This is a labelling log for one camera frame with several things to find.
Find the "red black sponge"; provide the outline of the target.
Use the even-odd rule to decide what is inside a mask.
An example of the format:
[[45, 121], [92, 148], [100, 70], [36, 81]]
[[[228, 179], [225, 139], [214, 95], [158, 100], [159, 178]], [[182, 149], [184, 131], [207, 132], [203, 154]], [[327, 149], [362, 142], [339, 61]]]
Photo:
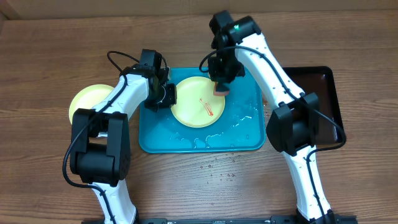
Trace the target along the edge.
[[215, 82], [213, 94], [215, 96], [226, 96], [230, 93], [230, 89], [227, 83]]

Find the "yellow-green plate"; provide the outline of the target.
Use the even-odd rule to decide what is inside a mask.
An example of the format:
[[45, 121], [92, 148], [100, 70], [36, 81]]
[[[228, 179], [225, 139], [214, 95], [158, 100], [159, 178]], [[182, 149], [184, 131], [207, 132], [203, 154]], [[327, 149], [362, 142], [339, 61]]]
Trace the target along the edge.
[[81, 91], [79, 91], [69, 107], [69, 120], [70, 123], [73, 122], [73, 114], [78, 108], [83, 109], [92, 109], [95, 105], [101, 103], [112, 91], [114, 88], [109, 85], [104, 84], [95, 84], [90, 85]]
[[225, 97], [213, 94], [215, 82], [205, 77], [190, 77], [176, 86], [177, 103], [171, 107], [174, 117], [185, 126], [204, 128], [223, 114]]

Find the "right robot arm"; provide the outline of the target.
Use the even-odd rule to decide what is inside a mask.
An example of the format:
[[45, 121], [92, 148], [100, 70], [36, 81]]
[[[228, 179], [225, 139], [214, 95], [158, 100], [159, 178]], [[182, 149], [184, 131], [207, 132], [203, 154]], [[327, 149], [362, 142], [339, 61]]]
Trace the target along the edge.
[[236, 77], [251, 74], [271, 107], [266, 134], [288, 164], [297, 194], [297, 221], [334, 223], [315, 155], [322, 116], [318, 96], [305, 93], [287, 76], [252, 17], [234, 21], [228, 11], [221, 11], [214, 14], [209, 27], [214, 35], [214, 51], [204, 61], [215, 82], [215, 94], [227, 94], [228, 84]]

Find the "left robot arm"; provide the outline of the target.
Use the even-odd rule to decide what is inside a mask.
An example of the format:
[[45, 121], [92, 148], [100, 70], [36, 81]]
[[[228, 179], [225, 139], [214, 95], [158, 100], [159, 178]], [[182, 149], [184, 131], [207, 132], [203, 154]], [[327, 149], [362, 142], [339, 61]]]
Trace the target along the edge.
[[169, 81], [164, 57], [144, 49], [136, 64], [120, 69], [118, 84], [101, 103], [73, 114], [63, 177], [96, 194], [103, 223], [139, 223], [126, 183], [131, 163], [129, 120], [139, 105], [157, 112], [176, 104], [176, 87]]

